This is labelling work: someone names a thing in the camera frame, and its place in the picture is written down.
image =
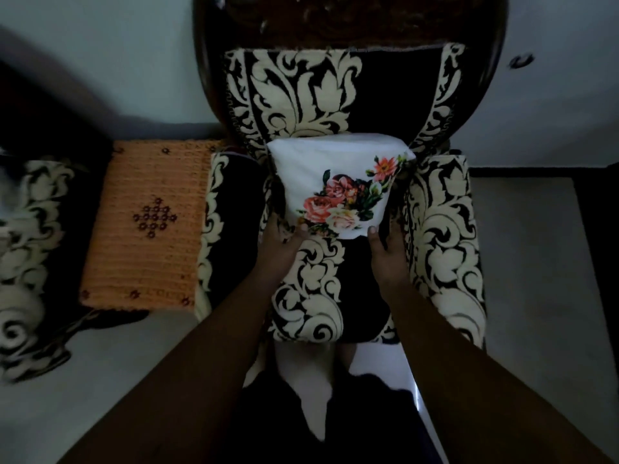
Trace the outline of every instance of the floor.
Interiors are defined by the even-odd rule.
[[[571,179],[474,178],[473,190],[488,353],[619,463],[618,380]],[[190,315],[168,312],[82,332],[69,342],[74,357],[66,365],[0,385],[3,464],[55,463],[194,324]],[[330,354],[289,344],[277,350],[319,437]],[[362,345],[351,369],[414,388],[399,346]]]

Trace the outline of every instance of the forearm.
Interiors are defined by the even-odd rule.
[[[275,288],[251,274],[62,462],[203,462],[225,430]]]
[[[381,291],[450,462],[610,462],[413,287]]]

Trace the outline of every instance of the white cloth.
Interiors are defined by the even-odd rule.
[[[415,157],[402,140],[346,133],[267,144],[286,193],[286,220],[324,237],[355,239],[383,219],[403,163]]]

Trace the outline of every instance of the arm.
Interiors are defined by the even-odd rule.
[[[479,350],[408,280],[402,233],[368,233],[372,270],[451,464],[610,463],[565,417]]]
[[[206,462],[254,359],[270,298],[303,239],[298,233],[283,243],[271,218],[250,275],[60,462]]]

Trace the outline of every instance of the hand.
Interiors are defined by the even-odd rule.
[[[268,288],[275,289],[288,274],[301,243],[309,237],[306,229],[306,225],[301,225],[288,241],[284,241],[277,227],[277,215],[272,213],[264,229],[251,276]]]
[[[370,226],[368,229],[368,241],[372,249],[372,272],[383,298],[395,288],[410,286],[404,235],[397,220],[395,218],[391,220],[387,249],[384,249],[375,226]]]

